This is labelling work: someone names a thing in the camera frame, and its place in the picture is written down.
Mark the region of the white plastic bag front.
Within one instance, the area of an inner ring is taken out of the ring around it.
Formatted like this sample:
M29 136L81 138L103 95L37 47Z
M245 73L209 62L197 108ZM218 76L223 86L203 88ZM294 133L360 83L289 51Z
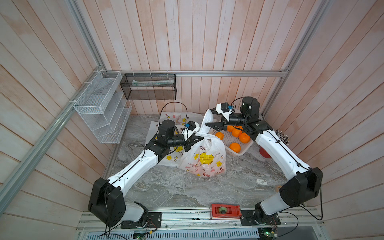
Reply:
M202 126L196 133L198 137L203 137L203 139L183 154L178 169L202 178L209 178L226 173L225 145L220 138L209 134L210 128L205 125L213 120L214 115L212 111L207 110L203 118Z

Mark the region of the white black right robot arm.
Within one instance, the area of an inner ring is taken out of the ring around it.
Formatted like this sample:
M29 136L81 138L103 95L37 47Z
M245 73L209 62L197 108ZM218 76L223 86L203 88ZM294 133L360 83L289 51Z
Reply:
M253 224L269 224L278 212L297 207L322 195L323 172L297 157L273 128L259 118L260 103L253 97L242 97L240 112L228 103L207 110L203 126L217 132L228 126L238 127L264 149L281 168L287 182L277 193L255 205Z

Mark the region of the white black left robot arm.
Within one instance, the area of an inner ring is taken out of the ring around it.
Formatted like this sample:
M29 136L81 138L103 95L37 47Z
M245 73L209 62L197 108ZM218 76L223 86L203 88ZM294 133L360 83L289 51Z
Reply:
M109 228L121 221L136 222L145 226L147 209L139 203L126 203L125 195L136 181L175 148L183 147L184 151L188 152L192 146L202 141L204 137L197 134L199 129L198 123L190 121L179 133L173 121L162 121L157 133L135 160L108 179L99 178L95 181L88 210Z

